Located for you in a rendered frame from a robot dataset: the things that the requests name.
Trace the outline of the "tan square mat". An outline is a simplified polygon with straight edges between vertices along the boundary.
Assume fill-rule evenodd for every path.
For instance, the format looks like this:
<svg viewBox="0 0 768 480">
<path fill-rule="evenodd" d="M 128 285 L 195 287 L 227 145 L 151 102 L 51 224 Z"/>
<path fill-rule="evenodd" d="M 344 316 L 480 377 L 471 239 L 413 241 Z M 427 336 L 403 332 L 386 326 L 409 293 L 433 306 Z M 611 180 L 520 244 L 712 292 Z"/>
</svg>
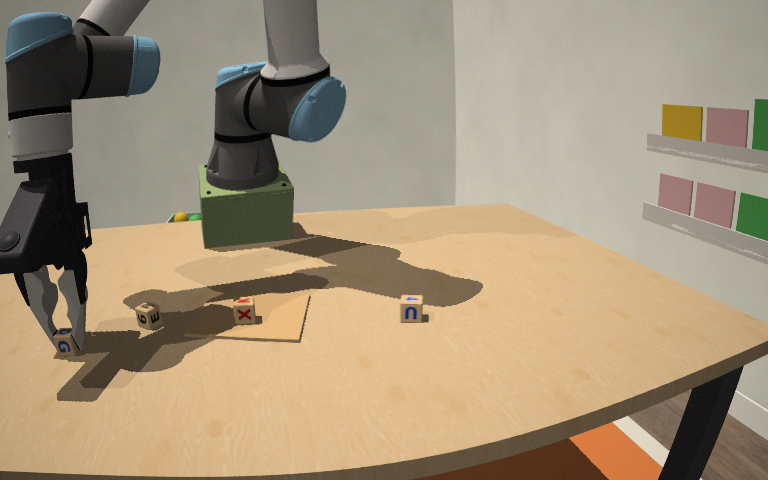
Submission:
<svg viewBox="0 0 768 480">
<path fill-rule="evenodd" d="M 254 297 L 255 324 L 236 324 L 234 297 Z M 213 292 L 185 337 L 299 343 L 310 294 Z"/>
</svg>

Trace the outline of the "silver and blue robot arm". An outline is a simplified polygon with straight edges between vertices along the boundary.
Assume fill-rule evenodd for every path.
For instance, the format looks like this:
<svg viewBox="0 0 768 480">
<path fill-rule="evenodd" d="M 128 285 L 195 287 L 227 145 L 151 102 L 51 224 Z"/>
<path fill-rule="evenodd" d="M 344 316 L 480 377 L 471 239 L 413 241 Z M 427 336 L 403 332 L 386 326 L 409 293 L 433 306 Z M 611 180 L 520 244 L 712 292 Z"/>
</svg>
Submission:
<svg viewBox="0 0 768 480">
<path fill-rule="evenodd" d="M 11 21 L 5 64 L 13 158 L 69 153 L 71 100 L 129 97 L 151 89 L 160 67 L 157 43 L 124 36 L 149 1 L 92 0 L 73 27 L 69 16 L 55 12 Z M 263 5 L 268 61 L 217 74 L 206 180 L 220 189 L 272 183 L 279 163 L 271 134 L 319 141 L 345 107 L 345 86 L 330 76 L 329 60 L 319 51 L 317 0 L 263 0 Z M 33 269 L 58 196 L 53 177 L 21 182 L 0 226 L 0 274 Z"/>
</svg>

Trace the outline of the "tan letter block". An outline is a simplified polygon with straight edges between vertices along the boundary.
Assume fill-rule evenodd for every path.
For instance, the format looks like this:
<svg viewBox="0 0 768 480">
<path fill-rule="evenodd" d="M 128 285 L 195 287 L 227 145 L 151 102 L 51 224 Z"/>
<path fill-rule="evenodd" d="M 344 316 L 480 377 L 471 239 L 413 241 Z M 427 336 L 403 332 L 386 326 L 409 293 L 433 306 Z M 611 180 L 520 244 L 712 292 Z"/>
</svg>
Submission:
<svg viewBox="0 0 768 480">
<path fill-rule="evenodd" d="M 233 309 L 236 324 L 255 324 L 254 297 L 234 297 Z"/>
<path fill-rule="evenodd" d="M 423 296 L 402 295 L 400 301 L 400 322 L 421 323 Z"/>
<path fill-rule="evenodd" d="M 72 328 L 60 328 L 53 336 L 58 356 L 75 356 L 79 351 L 71 334 Z"/>
<path fill-rule="evenodd" d="M 145 302 L 135 308 L 138 326 L 152 330 L 162 324 L 159 305 Z"/>
</svg>

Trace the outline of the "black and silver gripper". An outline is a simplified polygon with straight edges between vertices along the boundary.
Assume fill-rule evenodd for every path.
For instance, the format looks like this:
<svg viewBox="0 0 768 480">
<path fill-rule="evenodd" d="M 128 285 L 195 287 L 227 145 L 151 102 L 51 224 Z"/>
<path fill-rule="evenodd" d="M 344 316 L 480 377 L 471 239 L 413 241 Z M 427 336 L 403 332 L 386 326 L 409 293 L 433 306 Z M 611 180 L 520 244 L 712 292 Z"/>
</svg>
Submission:
<svg viewBox="0 0 768 480">
<path fill-rule="evenodd" d="M 65 271 L 58 279 L 58 286 L 67 302 L 67 317 L 72 325 L 71 336 L 78 349 L 82 351 L 88 299 L 87 261 L 82 249 L 92 245 L 92 237 L 88 202 L 77 203 L 75 199 L 73 162 L 72 164 L 71 162 L 71 153 L 13 161 L 14 173 L 28 173 L 29 180 L 53 177 L 60 191 L 33 269 L 29 272 L 14 273 L 14 277 L 27 306 L 30 307 L 55 346 L 53 336 L 58 330 L 53 323 L 52 315 L 58 302 L 58 288 L 50 281 L 48 268 L 43 265 L 54 265 L 57 270 L 64 266 Z M 84 216 L 87 221 L 88 237 L 85 232 Z"/>
</svg>

